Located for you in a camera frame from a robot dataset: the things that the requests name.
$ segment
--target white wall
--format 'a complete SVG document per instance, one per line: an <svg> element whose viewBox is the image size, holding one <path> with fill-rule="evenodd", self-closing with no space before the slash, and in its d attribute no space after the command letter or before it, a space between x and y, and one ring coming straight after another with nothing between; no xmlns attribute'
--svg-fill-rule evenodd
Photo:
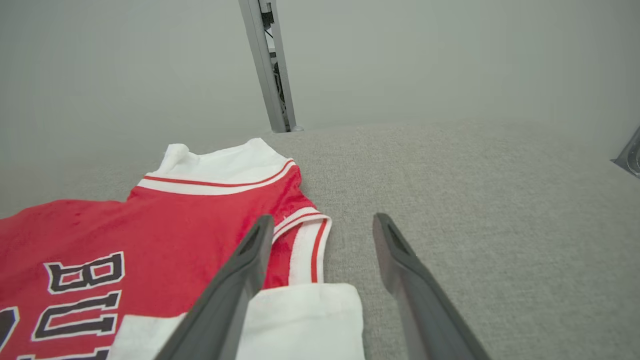
<svg viewBox="0 0 640 360"><path fill-rule="evenodd" d="M3 208L72 196L96 163L266 132L237 0L0 1Z"/></svg>
<svg viewBox="0 0 640 360"><path fill-rule="evenodd" d="M277 0L296 120L536 121L615 158L640 126L638 0Z"/></svg>

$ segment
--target black lettering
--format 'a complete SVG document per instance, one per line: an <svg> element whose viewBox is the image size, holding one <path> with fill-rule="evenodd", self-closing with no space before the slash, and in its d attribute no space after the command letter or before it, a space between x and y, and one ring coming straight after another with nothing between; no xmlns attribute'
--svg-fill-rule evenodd
<svg viewBox="0 0 640 360"><path fill-rule="evenodd" d="M7 307L0 311L0 352L9 342L18 321L20 321L20 314L17 307Z"/></svg>
<svg viewBox="0 0 640 360"><path fill-rule="evenodd" d="M52 294L113 284L124 277L124 253L122 251L77 266L64 266L61 263L46 263L44 265L49 272L49 293ZM109 272L96 273L97 270L105 267L109 269ZM73 275L78 279L66 281L66 275L67 277Z"/></svg>
<svg viewBox="0 0 640 360"><path fill-rule="evenodd" d="M78 322L69 322L62 325L50 326L53 318L65 316L71 313L80 313L94 309L117 309L120 302L121 291L112 291L104 297L94 297L81 300L72 304L60 304L49 306L41 315L38 325L31 335L32 341L43 341L57 338L70 338L82 335L108 335L115 333L117 314L100 315L100 318L91 318Z"/></svg>

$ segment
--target gray table surface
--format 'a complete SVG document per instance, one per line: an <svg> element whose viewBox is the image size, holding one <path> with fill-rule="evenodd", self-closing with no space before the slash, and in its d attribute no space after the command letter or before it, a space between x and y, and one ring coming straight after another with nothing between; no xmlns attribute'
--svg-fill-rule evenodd
<svg viewBox="0 0 640 360"><path fill-rule="evenodd" d="M195 153L248 138L188 143ZM539 125L452 121L263 136L333 218L325 280L356 286L369 360L405 359L372 216L390 214L489 355L640 357L640 181ZM4 216L59 198L124 200L164 147L57 166ZM18 179L18 173L12 172Z"/></svg>

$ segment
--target red jersey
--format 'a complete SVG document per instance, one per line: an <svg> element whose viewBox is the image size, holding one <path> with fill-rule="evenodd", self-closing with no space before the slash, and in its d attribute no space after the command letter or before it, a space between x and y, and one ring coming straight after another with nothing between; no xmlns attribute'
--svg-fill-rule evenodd
<svg viewBox="0 0 640 360"><path fill-rule="evenodd" d="M206 155L173 144L125 202L0 220L0 358L107 359L124 316L189 311L263 214L275 220L264 287L322 282L331 220L300 183L261 139Z"/></svg>

